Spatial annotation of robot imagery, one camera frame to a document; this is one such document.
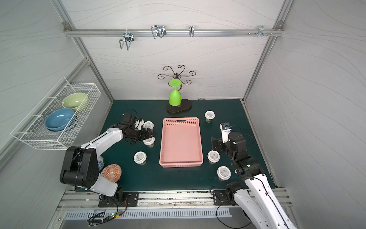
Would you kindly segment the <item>yogurt cup table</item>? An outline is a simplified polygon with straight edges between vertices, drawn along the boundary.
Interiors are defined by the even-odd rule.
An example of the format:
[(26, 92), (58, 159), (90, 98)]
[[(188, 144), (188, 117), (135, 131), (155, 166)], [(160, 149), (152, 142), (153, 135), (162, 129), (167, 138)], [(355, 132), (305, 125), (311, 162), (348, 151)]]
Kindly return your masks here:
[(217, 169), (217, 176), (220, 181), (227, 181), (231, 178), (231, 171), (226, 166), (220, 166)]
[(143, 124), (143, 127), (145, 129), (150, 129), (151, 131), (153, 131), (154, 123), (151, 122), (151, 121), (145, 121), (144, 124)]
[(146, 164), (147, 154), (143, 151), (139, 151), (135, 153), (133, 160), (136, 164), (143, 166)]

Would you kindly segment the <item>green yogurt cup white lid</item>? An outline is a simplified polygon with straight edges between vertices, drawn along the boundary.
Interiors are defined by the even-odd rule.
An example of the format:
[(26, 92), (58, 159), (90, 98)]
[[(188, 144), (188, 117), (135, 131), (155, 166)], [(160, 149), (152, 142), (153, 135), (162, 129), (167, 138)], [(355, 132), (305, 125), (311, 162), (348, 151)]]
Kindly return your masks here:
[(211, 123), (212, 120), (215, 118), (215, 113), (211, 110), (206, 111), (205, 113), (205, 119), (207, 123)]

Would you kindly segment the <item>pink plastic basket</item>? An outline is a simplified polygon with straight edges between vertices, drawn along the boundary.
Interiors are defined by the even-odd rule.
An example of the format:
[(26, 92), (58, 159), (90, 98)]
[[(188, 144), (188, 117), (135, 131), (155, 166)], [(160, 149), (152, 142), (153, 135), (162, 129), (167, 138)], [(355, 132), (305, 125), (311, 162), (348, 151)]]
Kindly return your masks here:
[(199, 167), (203, 162), (199, 118), (165, 118), (159, 164), (163, 168), (186, 168)]

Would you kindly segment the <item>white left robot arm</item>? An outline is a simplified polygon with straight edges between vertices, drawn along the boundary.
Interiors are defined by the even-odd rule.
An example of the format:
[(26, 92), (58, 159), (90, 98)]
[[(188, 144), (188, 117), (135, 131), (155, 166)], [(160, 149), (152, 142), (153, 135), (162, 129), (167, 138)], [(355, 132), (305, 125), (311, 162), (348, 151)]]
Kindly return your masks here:
[(123, 139), (143, 141), (152, 137), (154, 134), (150, 128), (136, 128), (130, 124), (113, 125), (92, 141), (66, 150), (60, 182), (112, 197), (118, 190), (118, 184), (100, 174), (98, 157)]

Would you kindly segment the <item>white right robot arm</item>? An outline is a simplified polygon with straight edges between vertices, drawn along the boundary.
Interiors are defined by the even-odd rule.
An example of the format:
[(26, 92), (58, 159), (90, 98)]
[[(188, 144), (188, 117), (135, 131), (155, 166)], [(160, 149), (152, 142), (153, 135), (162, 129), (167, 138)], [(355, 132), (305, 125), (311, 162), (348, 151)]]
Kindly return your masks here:
[(239, 132), (222, 131), (222, 138), (211, 138), (212, 150), (226, 153), (236, 174), (245, 182), (247, 189), (237, 182), (226, 186), (226, 198), (230, 204), (242, 208), (249, 217), (249, 225), (257, 229), (295, 229), (273, 193), (265, 172), (255, 157), (249, 155), (246, 139)]

